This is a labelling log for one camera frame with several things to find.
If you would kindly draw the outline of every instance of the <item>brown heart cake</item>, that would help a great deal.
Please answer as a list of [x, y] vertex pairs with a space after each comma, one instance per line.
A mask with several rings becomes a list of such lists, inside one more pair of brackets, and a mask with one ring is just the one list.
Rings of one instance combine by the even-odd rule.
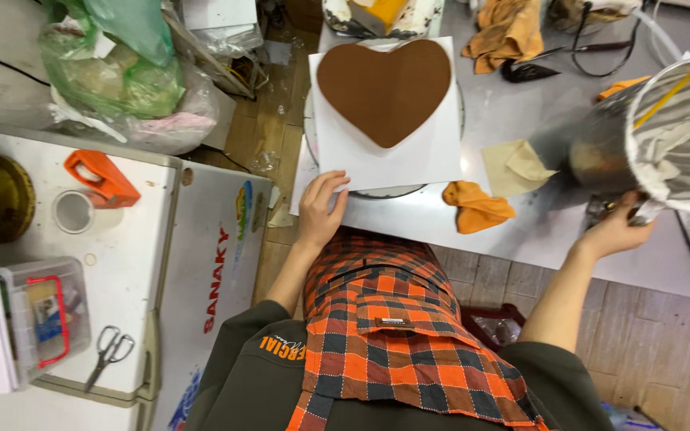
[[436, 111], [452, 83], [441, 45], [426, 39], [378, 52], [356, 44], [333, 47], [316, 72], [334, 109], [382, 148], [391, 148]]

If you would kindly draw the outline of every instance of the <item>orange cloth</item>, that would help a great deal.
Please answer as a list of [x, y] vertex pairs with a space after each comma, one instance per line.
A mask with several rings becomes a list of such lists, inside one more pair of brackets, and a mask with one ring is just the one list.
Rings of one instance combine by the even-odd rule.
[[598, 100], [602, 101], [603, 99], [607, 98], [608, 96], [610, 96], [614, 93], [617, 93], [618, 91], [622, 91], [625, 88], [632, 87], [633, 85], [635, 85], [641, 81], [645, 81], [645, 80], [649, 79], [650, 77], [651, 77], [651, 75], [648, 75], [645, 77], [640, 77], [638, 79], [631, 79], [628, 81], [615, 82], [614, 84], [612, 84], [611, 87], [609, 87], [608, 90], [604, 91], [603, 93], [598, 94]]
[[462, 49], [475, 73], [491, 73], [508, 58], [531, 60], [544, 51], [539, 0], [487, 0], [478, 12], [480, 31]]
[[482, 231], [515, 217], [515, 210], [508, 204], [508, 200], [492, 198], [474, 182], [450, 182], [443, 191], [443, 200], [451, 206], [459, 207], [459, 233]]

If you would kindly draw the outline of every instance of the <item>hand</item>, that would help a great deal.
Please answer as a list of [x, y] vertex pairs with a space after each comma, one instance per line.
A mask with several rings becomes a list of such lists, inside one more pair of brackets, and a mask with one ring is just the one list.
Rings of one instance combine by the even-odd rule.
[[316, 253], [332, 239], [345, 213], [348, 189], [344, 189], [329, 211], [334, 189], [350, 182], [345, 171], [335, 170], [319, 175], [307, 185], [300, 199], [300, 239], [297, 243], [311, 247]]
[[620, 251], [637, 249], [646, 242], [654, 230], [653, 221], [640, 227], [627, 225], [627, 218], [638, 200], [638, 195], [639, 193], [634, 191], [625, 193], [611, 214], [586, 231], [572, 250], [598, 260]]

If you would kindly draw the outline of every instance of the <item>checkered apron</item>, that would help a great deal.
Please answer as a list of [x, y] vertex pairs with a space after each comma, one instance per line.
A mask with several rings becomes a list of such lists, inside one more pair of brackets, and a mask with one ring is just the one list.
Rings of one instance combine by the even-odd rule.
[[427, 245], [341, 229], [307, 279], [303, 392], [287, 431], [323, 431], [333, 400], [349, 398], [547, 431], [518, 370], [462, 327]]

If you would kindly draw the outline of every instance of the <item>stainless steel countertop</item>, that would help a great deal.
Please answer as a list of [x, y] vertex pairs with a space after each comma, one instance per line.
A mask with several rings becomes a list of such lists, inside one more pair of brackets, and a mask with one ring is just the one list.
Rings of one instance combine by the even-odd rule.
[[[657, 22], [675, 43], [690, 51], [690, 9], [662, 5]], [[632, 18], [611, 24], [583, 37], [580, 44], [618, 42], [629, 38]], [[453, 36], [460, 52], [475, 33], [468, 6], [447, 0], [441, 36]], [[545, 48], [570, 44], [571, 37], [543, 29]], [[324, 26], [319, 52], [352, 39], [335, 35]], [[580, 57], [590, 71], [602, 73], [604, 64], [616, 64], [623, 51]], [[465, 179], [488, 188], [480, 149], [516, 139], [529, 139], [546, 166], [561, 169], [571, 127], [589, 111], [595, 97], [611, 83], [661, 70], [652, 55], [648, 29], [641, 25], [635, 51], [628, 63], [611, 77], [582, 75], [568, 53], [554, 54], [539, 64], [562, 74], [532, 83], [507, 83], [497, 73], [475, 75], [473, 60], [454, 59], [465, 100], [462, 165]], [[317, 174], [303, 143], [295, 181], [295, 196]], [[541, 189], [509, 199], [517, 217], [500, 226], [471, 235], [456, 231], [456, 209], [441, 199], [446, 184], [431, 184], [410, 195], [390, 200], [350, 196], [344, 225], [395, 235], [445, 247], [473, 251], [551, 269], [561, 266], [573, 241], [580, 235], [589, 193], [557, 174]], [[292, 212], [296, 212], [296, 202]], [[672, 211], [657, 220], [652, 238], [640, 249], [601, 260], [594, 272], [601, 279], [642, 286], [690, 297], [690, 250]]]

